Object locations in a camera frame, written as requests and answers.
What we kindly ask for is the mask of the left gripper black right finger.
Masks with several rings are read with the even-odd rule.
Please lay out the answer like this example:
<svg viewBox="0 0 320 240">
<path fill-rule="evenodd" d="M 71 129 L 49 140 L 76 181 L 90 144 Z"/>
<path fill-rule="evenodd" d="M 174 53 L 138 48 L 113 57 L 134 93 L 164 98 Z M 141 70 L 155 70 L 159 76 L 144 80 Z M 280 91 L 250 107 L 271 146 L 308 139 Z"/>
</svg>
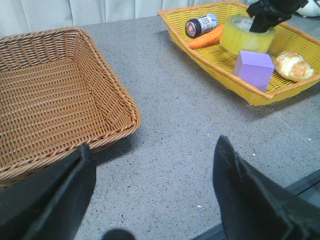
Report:
<svg viewBox="0 0 320 240">
<path fill-rule="evenodd" d="M 227 239 L 320 238 L 320 209 L 254 168 L 224 135 L 214 149 L 212 176 Z"/>
</svg>

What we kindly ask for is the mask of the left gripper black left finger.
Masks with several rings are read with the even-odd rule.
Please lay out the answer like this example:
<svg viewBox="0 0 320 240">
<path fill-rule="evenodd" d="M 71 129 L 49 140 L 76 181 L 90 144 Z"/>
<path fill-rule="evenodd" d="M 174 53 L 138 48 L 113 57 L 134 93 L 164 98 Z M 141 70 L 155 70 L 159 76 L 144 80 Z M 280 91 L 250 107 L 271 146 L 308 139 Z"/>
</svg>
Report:
<svg viewBox="0 0 320 240">
<path fill-rule="evenodd" d="M 96 184 L 88 145 L 0 191 L 2 240 L 73 240 Z"/>
</svg>

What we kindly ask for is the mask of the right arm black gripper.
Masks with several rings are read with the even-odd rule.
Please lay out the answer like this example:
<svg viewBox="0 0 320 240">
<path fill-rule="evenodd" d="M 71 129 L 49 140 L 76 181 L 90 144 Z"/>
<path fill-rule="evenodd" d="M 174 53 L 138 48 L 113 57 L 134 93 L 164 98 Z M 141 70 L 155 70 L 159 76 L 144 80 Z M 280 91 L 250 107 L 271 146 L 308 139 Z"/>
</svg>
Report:
<svg viewBox="0 0 320 240">
<path fill-rule="evenodd" d="M 250 17 L 254 17 L 249 29 L 253 33 L 265 33 L 292 17 L 307 0 L 258 0 L 247 8 Z"/>
</svg>

